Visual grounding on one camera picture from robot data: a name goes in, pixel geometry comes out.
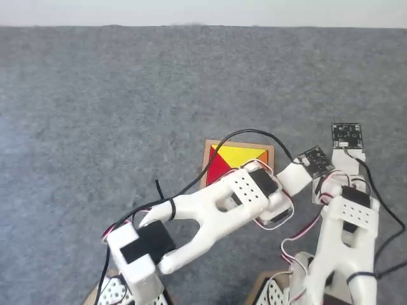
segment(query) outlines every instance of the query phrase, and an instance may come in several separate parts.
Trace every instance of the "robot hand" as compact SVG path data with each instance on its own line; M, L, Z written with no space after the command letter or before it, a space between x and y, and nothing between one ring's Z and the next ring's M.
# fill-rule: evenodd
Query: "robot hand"
M140 227L160 220L194 219L200 229L193 239L163 256L158 267L169 274L200 257L217 242L248 222L260 218L263 222L279 219L293 208L291 199L283 193L280 182L256 161L196 193L180 195L154 207L143 218Z

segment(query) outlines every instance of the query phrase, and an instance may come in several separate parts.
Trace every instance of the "gray carpet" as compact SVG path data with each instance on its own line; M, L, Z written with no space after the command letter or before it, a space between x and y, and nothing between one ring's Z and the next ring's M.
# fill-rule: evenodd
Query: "gray carpet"
M79 304L102 270L100 235L136 199L174 194L204 140L253 127L297 155L330 153L330 124L360 121L368 164L404 220L407 30L241 27L0 28L2 304ZM269 143L260 136L236 140ZM276 148L277 169L287 158ZM254 224L164 278L177 304L242 304L279 243L317 211L310 190L276 232ZM182 244L192 222L168 225ZM381 242L397 226L381 212ZM313 252L317 230L289 250ZM379 269L406 258L407 237ZM406 270L378 285L405 304Z

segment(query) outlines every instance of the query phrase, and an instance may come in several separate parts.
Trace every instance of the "perforated plate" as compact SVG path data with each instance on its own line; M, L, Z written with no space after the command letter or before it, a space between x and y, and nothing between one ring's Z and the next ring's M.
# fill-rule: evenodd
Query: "perforated plate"
M268 203L268 199L246 170L238 170L225 179L243 204Z
M121 304L127 305L133 301L130 291L126 291L124 285L118 278L104 278L102 293L99 297L98 305ZM152 303L147 305L169 305L165 296L160 294Z
M257 298L255 305L283 305L284 294L280 287L277 285L275 280L268 280L264 285L263 289Z
M335 214L339 219L377 233L378 213L376 211L349 200L342 200L343 204L335 206Z

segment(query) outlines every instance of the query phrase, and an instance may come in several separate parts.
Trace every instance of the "black circuit board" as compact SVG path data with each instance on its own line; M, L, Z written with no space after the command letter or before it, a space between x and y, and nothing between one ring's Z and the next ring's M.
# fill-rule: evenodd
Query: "black circuit board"
M298 160L313 179L326 175L335 169L319 146L300 154Z
M361 124L332 123L332 143L334 149L362 149Z

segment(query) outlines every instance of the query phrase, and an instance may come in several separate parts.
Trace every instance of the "red and white wire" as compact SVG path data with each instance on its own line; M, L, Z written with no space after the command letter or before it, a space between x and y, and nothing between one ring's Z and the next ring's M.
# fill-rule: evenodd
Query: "red and white wire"
M350 177L347 173L345 173L342 170L334 170L333 172L331 172L328 176L325 177L325 179L322 181L322 184L324 184L325 182L327 182L329 179L331 179L334 176L346 176L348 178L348 181L350 181Z
M307 224L301 231L299 231L298 233L296 233L294 236L292 236L292 237L290 237L290 238L285 238L285 239L282 241L281 245L280 245L283 259L285 259L286 261L296 262L298 265L300 265L300 267L301 267L301 268L304 270L304 272L305 272L305 276L307 276L307 274L308 274L308 271L307 271L306 267L305 267L298 259L296 259L296 258L293 257L292 255L290 255L290 254L287 253L287 251L284 249L284 243L287 242L287 241L298 240L298 239L300 239L302 236L306 235L306 234L309 232L309 230L311 230L312 227L314 227L315 224L316 224L316 223L318 222L318 220L320 219L320 217L321 217L321 210L319 211L318 215L317 215L313 220L311 220L311 222L310 222L309 224ZM298 294L297 296L295 296L295 297L293 297L292 299L290 299L290 300L289 300L289 304L292 304L292 303L298 301L298 300L304 295L306 289L307 289L307 288L304 287L304 289L301 291L300 294Z
M255 162L255 161L257 161L258 163L262 164L262 165L263 165L266 169L268 169L268 170L271 172L271 174L273 175L273 173L274 173L273 169L272 169L269 165L267 165L265 162L263 162L263 161L261 161L261 160L259 160L259 159L250 159L249 161L246 161L246 162L241 166L241 168L244 167L244 166L246 166L246 165L248 165L249 163Z
M324 204L324 205L327 205L329 202L323 200L322 197L328 197L328 198L333 199L333 196L332 196L331 194L329 194L329 193L322 193L321 195L319 195L319 201L320 201L322 204Z

